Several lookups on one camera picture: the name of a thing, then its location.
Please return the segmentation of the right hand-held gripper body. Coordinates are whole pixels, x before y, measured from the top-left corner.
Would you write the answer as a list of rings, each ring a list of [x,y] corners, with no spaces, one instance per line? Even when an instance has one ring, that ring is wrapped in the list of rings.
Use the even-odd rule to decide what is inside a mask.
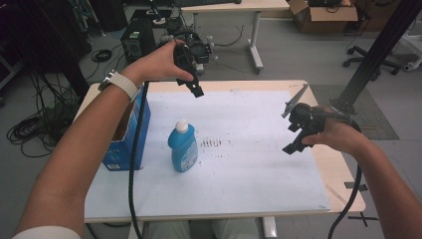
[[[340,120],[352,126],[351,118],[334,107],[311,107],[305,103],[301,103],[300,99],[307,91],[308,86],[308,84],[304,84],[287,102],[285,112],[282,114],[283,118],[290,116],[289,121],[291,124],[299,124],[301,132],[296,140],[302,140],[306,136],[323,132],[327,119]]]

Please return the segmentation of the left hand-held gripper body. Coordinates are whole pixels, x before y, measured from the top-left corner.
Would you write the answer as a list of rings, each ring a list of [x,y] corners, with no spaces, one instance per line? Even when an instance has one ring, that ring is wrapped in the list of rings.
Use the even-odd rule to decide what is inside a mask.
[[[196,68],[193,66],[193,58],[186,44],[178,44],[175,47],[173,52],[173,60],[174,64],[178,68],[188,72],[190,75],[193,76],[193,80],[191,82],[186,83],[186,86],[188,88],[190,88],[191,84],[199,85],[199,81],[196,75]]]

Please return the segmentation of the person's left hand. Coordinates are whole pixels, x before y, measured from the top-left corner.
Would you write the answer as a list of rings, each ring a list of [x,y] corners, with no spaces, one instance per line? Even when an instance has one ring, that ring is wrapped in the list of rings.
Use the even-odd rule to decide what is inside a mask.
[[[120,74],[130,79],[137,87],[146,81],[159,81],[170,77],[191,82],[193,76],[174,64],[174,49],[181,44],[181,40],[169,41],[124,68]]]

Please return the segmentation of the person's right hand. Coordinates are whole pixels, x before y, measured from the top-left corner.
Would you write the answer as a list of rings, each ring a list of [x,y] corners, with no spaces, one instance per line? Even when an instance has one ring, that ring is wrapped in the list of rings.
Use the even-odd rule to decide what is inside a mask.
[[[338,119],[327,119],[323,132],[304,137],[302,143],[306,145],[324,144],[335,150],[358,156],[366,150],[368,139],[345,122]]]

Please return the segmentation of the black equipment with white parts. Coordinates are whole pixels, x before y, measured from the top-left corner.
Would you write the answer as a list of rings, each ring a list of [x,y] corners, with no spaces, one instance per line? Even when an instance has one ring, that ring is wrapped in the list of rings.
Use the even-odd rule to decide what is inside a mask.
[[[207,42],[204,43],[196,32],[181,29],[162,35],[159,43],[163,45],[171,40],[183,41],[182,49],[180,53],[177,53],[177,56],[185,56],[187,60],[186,66],[190,66],[198,75],[204,74],[204,66],[206,64],[209,64],[210,61],[218,60],[212,36],[207,36]]]

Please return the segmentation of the black computer tower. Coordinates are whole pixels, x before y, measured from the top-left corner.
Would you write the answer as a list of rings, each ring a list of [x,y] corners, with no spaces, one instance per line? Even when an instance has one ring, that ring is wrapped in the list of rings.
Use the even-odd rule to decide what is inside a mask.
[[[120,38],[125,57],[129,64],[156,49],[152,24],[148,19],[131,21]]]

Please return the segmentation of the white table mat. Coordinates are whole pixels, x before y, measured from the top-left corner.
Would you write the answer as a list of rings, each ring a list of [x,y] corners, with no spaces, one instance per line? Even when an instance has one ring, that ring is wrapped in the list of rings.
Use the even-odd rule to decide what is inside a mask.
[[[149,92],[151,118],[141,169],[101,167],[86,203],[89,221],[211,218],[327,212],[330,205],[309,149],[282,118],[286,91]],[[167,144],[176,122],[195,128],[196,163],[179,173]]]

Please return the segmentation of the blue detergent bottle white cap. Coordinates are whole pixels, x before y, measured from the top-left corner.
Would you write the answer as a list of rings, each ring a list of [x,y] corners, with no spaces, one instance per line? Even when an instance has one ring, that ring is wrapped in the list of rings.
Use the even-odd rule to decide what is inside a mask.
[[[198,158],[195,128],[186,119],[176,123],[167,144],[171,148],[172,164],[177,172],[185,172],[195,164]]]

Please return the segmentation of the white band wristwatch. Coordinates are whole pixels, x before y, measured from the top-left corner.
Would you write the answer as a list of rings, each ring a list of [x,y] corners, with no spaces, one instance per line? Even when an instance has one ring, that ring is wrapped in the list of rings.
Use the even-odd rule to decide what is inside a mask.
[[[123,90],[129,100],[133,102],[138,94],[138,87],[129,78],[123,76],[116,70],[109,72],[98,86],[98,90],[102,92],[109,85],[115,85]]]

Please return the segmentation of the grey floor mat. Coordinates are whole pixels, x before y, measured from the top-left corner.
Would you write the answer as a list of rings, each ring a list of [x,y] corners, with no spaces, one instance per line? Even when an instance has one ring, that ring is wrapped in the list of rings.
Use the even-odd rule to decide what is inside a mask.
[[[311,85],[319,105],[327,106],[340,96],[342,85]],[[353,104],[355,113],[351,117],[360,126],[362,133],[370,139],[398,140],[399,136],[385,117],[368,90],[364,90]]]

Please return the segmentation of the white desk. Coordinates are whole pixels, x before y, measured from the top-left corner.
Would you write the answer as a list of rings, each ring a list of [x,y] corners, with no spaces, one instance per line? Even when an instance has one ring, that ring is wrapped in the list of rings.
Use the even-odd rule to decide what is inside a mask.
[[[218,16],[220,22],[239,21],[246,23],[246,18],[250,18],[252,25],[252,35],[248,40],[248,48],[251,52],[257,73],[264,69],[260,54],[257,49],[257,39],[259,34],[260,19],[263,12],[287,12],[290,6],[287,0],[233,0],[233,3],[183,6],[182,13],[193,15],[194,30],[198,29],[199,15]]]

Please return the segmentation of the blue cardboard box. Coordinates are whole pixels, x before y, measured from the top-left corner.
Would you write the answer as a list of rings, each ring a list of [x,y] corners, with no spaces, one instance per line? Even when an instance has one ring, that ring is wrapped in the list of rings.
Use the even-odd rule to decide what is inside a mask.
[[[140,169],[150,121],[150,108],[143,93],[144,89],[140,88],[135,101],[126,108],[106,151],[103,165],[110,171],[130,169],[135,139],[137,146],[133,168]]]

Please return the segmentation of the brown cardboard box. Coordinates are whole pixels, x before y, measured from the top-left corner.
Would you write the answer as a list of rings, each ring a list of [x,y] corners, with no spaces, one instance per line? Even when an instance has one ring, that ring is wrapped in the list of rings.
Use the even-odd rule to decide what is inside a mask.
[[[343,33],[356,22],[357,10],[350,0],[287,0],[300,33]]]

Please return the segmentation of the white sleeve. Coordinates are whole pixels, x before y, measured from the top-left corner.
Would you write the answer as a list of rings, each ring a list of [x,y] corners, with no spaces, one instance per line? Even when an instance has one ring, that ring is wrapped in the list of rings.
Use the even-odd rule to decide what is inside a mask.
[[[12,239],[82,239],[69,228],[61,226],[41,226],[19,232]]]

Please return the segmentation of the black metal stand post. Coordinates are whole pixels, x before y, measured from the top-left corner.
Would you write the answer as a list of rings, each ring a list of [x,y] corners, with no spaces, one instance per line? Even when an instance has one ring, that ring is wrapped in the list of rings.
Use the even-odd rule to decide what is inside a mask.
[[[353,114],[353,104],[375,76],[376,70],[399,42],[413,20],[422,10],[422,0],[401,0],[396,10],[363,57],[354,75],[340,96],[330,105],[345,114]]]

